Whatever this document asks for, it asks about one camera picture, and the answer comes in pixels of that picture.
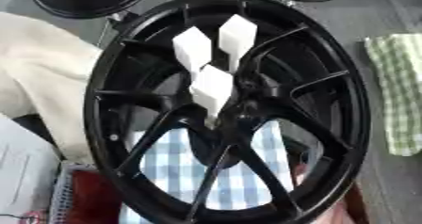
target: beige towel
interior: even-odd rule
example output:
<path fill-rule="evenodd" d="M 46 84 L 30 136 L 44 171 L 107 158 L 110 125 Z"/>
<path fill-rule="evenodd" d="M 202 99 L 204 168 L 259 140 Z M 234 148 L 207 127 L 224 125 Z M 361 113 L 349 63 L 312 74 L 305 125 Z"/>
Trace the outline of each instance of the beige towel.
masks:
<path fill-rule="evenodd" d="M 90 162 L 82 110 L 99 54 L 51 24 L 0 13 L 0 112 L 39 113 L 66 157 Z"/>

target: table surface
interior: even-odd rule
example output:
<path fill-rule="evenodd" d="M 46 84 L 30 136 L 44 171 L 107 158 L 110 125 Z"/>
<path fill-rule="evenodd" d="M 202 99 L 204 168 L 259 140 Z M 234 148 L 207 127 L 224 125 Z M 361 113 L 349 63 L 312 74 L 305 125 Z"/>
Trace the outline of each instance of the table surface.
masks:
<path fill-rule="evenodd" d="M 166 1 L 142 0 L 132 10 L 141 13 Z M 365 79 L 373 128 L 370 151 L 359 182 L 371 223 L 420 223 L 422 154 L 396 157 L 387 152 L 382 130 L 381 93 L 362 40 L 392 33 L 418 32 L 422 28 L 422 0 L 334 0 L 298 3 L 295 8 L 327 27 L 347 49 Z M 0 10 L 43 19 L 100 47 L 105 47 L 116 34 L 105 18 L 60 19 L 39 9 L 32 0 L 0 0 Z"/>

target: wheel spoke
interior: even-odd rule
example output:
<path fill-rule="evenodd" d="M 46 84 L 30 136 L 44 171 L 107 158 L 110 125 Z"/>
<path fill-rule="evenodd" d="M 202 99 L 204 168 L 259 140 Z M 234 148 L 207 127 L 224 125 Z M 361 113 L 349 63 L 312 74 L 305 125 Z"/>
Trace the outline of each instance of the wheel spoke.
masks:
<path fill-rule="evenodd" d="M 341 72 L 334 72 L 330 73 L 328 76 L 318 78 L 313 81 L 309 81 L 307 83 L 302 83 L 293 87 L 291 90 L 291 96 L 293 98 L 299 98 L 301 95 L 309 93 L 311 91 L 315 91 L 321 87 L 332 87 L 335 86 L 333 83 L 338 81 L 339 79 L 343 79 L 344 77 L 349 75 L 349 71 L 341 71 Z"/>
<path fill-rule="evenodd" d="M 216 149 L 216 152 L 212 155 L 209 165 L 210 167 L 205 173 L 203 182 L 201 183 L 198 193 L 196 194 L 192 203 L 192 207 L 187 214 L 188 222 L 194 223 L 196 215 L 205 208 L 209 192 L 211 191 L 214 182 L 219 176 L 220 171 L 224 167 L 226 157 L 230 149 L 231 146 L 229 145 L 220 145 Z"/>
<path fill-rule="evenodd" d="M 151 92 L 136 90 L 96 90 L 95 94 L 101 100 L 108 101 L 112 105 L 134 104 L 158 112 L 172 109 L 176 106 L 174 97 Z"/>
<path fill-rule="evenodd" d="M 177 62 L 174 56 L 174 52 L 171 48 L 168 47 L 152 45 L 140 40 L 131 39 L 122 40 L 122 44 L 128 48 L 137 48 L 137 53 L 144 52 L 153 56 L 158 56 L 160 58 L 166 59 L 169 62 Z"/>
<path fill-rule="evenodd" d="M 183 127 L 186 120 L 195 119 L 191 122 L 201 122 L 200 119 L 204 116 L 206 110 L 196 104 L 186 104 L 160 114 L 116 170 L 120 174 L 138 174 L 140 160 L 160 137 L 171 129 Z"/>
<path fill-rule="evenodd" d="M 303 31 L 307 28 L 308 27 L 305 24 L 300 24 L 298 27 L 287 30 L 287 31 L 283 32 L 282 34 L 280 34 L 279 36 L 277 36 L 273 39 L 267 40 L 267 41 L 263 42 L 262 44 L 250 49 L 250 51 L 245 56 L 243 56 L 243 58 L 241 59 L 242 64 L 240 64 L 240 68 L 237 71 L 236 75 L 238 75 L 238 74 L 242 75 L 242 74 L 245 74 L 245 73 L 248 74 L 248 73 L 251 73 L 251 72 L 256 72 L 257 68 L 259 67 L 258 66 L 259 61 L 252 61 L 252 60 L 255 58 L 255 56 L 257 54 L 260 54 L 260 53 L 269 54 L 271 52 L 271 49 L 273 48 L 273 46 L 275 44 L 277 44 L 280 40 L 282 40 L 282 39 L 284 39 L 288 36 L 291 36 L 293 34 L 296 34 L 298 32 L 301 32 L 301 31 Z"/>
<path fill-rule="evenodd" d="M 336 159 L 339 156 L 343 156 L 349 150 L 351 146 L 345 143 L 342 139 L 335 136 L 333 132 L 319 123 L 314 117 L 308 114 L 296 103 L 287 107 L 287 111 L 283 113 L 283 118 L 298 124 L 304 130 L 314 135 L 324 146 L 324 152 L 332 159 Z"/>
<path fill-rule="evenodd" d="M 236 150 L 241 160 L 266 184 L 272 196 L 272 204 L 277 211 L 280 214 L 287 212 L 290 217 L 297 216 L 300 212 L 300 207 L 290 197 L 261 157 L 248 144 L 239 144 Z"/>

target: white foam block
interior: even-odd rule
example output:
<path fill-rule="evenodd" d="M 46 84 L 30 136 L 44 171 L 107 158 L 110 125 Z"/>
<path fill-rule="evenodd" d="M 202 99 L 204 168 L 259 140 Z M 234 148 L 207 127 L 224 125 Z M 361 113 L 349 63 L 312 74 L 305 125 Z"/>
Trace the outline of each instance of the white foam block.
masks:
<path fill-rule="evenodd" d="M 190 86 L 193 101 L 208 110 L 208 117 L 211 120 L 217 118 L 230 98 L 233 81 L 231 74 L 207 65 Z"/>
<path fill-rule="evenodd" d="M 211 62 L 211 39 L 206 37 L 196 26 L 193 26 L 172 41 L 176 58 L 192 74 L 192 79 L 195 79 L 200 69 Z"/>
<path fill-rule="evenodd" d="M 258 25 L 234 15 L 219 29 L 219 48 L 230 56 L 229 70 L 235 73 L 239 60 L 255 44 Z"/>

